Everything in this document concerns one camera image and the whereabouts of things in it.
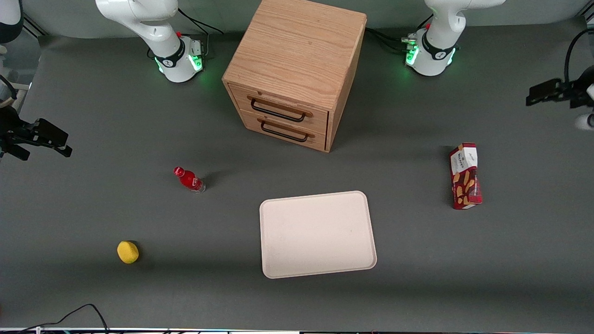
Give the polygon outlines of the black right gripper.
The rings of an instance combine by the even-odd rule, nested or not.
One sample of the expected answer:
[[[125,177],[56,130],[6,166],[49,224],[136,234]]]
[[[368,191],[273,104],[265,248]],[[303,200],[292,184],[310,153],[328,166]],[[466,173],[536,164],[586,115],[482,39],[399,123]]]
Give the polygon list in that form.
[[[13,155],[21,161],[27,161],[30,152],[19,144],[31,144],[51,148],[65,158],[70,158],[72,148],[67,143],[68,134],[53,123],[39,118],[34,123],[27,123],[19,118],[13,107],[0,109],[0,156]]]

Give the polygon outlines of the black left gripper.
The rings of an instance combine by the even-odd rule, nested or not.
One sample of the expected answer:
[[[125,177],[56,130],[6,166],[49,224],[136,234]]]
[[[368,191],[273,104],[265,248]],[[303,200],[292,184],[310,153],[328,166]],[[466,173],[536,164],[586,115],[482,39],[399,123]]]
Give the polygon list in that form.
[[[570,102],[571,109],[590,107],[590,79],[578,78],[573,82],[562,82],[553,78],[532,86],[525,99],[526,106],[545,102]]]

